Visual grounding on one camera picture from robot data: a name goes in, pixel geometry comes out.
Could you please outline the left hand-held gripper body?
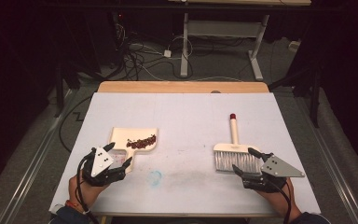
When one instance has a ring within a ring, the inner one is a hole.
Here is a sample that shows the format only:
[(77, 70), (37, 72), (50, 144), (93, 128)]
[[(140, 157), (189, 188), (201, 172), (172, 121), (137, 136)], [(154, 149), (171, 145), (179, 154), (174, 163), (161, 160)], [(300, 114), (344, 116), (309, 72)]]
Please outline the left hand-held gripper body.
[(84, 157), (82, 164), (82, 178), (93, 187), (103, 187), (123, 180), (126, 176), (126, 164), (111, 169), (114, 159), (103, 147), (93, 148)]

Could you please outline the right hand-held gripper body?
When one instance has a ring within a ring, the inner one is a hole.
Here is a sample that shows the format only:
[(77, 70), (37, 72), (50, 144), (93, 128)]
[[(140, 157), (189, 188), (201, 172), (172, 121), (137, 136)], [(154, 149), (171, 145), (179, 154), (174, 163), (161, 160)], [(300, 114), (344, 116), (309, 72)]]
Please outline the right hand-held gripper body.
[(288, 177), (305, 176), (303, 172), (273, 154), (261, 154), (258, 159), (263, 161), (260, 174), (241, 174), (242, 184), (246, 189), (266, 193), (278, 192), (286, 184)]

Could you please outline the cream hand brush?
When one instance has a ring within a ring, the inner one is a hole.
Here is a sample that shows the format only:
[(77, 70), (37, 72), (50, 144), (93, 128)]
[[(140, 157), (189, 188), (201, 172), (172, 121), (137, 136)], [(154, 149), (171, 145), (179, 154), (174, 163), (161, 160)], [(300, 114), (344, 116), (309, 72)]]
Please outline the cream hand brush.
[(233, 166), (238, 167), (245, 173), (258, 174), (259, 160), (253, 156), (248, 149), (257, 147), (241, 144), (239, 141), (237, 117), (229, 115), (230, 143), (218, 143), (213, 147), (215, 169), (219, 172), (233, 172)]

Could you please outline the cream plastic dustpan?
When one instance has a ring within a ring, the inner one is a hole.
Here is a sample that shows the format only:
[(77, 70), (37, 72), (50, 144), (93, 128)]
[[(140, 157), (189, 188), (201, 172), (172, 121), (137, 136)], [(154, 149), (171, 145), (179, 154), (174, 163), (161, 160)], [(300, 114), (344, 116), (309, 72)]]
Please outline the cream plastic dustpan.
[(133, 169), (134, 156), (153, 150), (158, 142), (157, 128), (118, 128), (114, 127), (110, 141), (115, 143), (114, 150), (126, 152), (125, 161), (131, 159), (131, 164), (126, 168), (126, 173)]

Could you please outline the pile of red beans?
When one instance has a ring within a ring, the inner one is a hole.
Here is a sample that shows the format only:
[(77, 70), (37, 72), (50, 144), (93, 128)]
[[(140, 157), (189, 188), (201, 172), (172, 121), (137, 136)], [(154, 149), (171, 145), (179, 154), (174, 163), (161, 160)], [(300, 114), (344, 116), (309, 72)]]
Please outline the pile of red beans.
[(138, 140), (128, 140), (126, 147), (130, 147), (132, 149), (146, 148), (148, 146), (152, 146), (157, 141), (157, 137), (154, 134), (151, 134), (149, 137), (145, 139)]

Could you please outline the person's left hand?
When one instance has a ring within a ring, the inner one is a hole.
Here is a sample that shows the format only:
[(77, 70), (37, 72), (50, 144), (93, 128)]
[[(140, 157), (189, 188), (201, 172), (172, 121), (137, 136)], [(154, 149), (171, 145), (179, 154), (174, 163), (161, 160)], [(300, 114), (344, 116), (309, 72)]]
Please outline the person's left hand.
[(80, 179), (79, 186), (78, 181), (76, 180), (76, 176), (74, 175), (69, 179), (69, 199), (73, 203), (78, 203), (81, 205), (79, 201), (80, 198), (83, 198), (83, 203), (91, 208), (96, 202), (99, 195), (107, 188), (107, 186), (102, 187), (93, 187), (87, 182), (84, 182), (83, 179)]

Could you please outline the person's right hand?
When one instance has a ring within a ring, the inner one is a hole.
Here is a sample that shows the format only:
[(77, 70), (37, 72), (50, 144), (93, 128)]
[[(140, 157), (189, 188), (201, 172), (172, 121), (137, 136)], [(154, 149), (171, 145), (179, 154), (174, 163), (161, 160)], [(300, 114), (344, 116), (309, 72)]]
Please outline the person's right hand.
[(286, 217), (290, 212), (287, 222), (290, 223), (301, 215), (301, 211), (296, 205), (294, 187), (290, 178), (286, 179), (286, 184), (282, 188), (282, 192), (266, 193), (258, 191), (258, 194), (266, 199), (270, 206), (281, 216)]

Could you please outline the red wristband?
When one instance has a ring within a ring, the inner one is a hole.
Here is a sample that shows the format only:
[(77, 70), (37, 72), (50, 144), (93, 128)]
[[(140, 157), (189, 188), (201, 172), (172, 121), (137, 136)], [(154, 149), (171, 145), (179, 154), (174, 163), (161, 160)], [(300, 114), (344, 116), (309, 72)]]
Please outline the red wristband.
[(79, 212), (79, 213), (81, 213), (83, 215), (86, 214), (86, 212), (84, 211), (83, 207), (78, 203), (73, 203), (70, 200), (66, 200), (65, 206), (71, 207), (71, 208), (75, 209), (77, 212)]

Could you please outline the white table cover sheet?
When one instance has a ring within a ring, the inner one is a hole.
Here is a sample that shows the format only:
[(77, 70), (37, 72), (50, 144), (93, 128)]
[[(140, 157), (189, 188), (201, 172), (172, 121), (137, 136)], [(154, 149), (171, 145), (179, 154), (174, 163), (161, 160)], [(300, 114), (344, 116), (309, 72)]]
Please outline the white table cover sheet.
[(68, 180), (114, 128), (155, 128), (157, 144), (135, 155), (132, 171), (93, 205), (101, 215), (270, 217), (273, 210), (234, 174), (215, 170), (213, 146), (230, 140), (236, 116), (240, 141), (303, 167), (271, 93), (105, 93), (93, 95), (52, 202), (68, 198)]

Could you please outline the black metal stand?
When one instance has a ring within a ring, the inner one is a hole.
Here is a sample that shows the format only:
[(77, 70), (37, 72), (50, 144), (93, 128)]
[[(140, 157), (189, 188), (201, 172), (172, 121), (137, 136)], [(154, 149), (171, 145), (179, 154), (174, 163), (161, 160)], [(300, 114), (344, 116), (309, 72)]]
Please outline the black metal stand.
[(55, 77), (56, 77), (56, 113), (55, 113), (55, 117), (57, 118), (62, 113), (62, 110), (64, 107), (62, 65), (60, 63), (58, 63), (55, 68)]

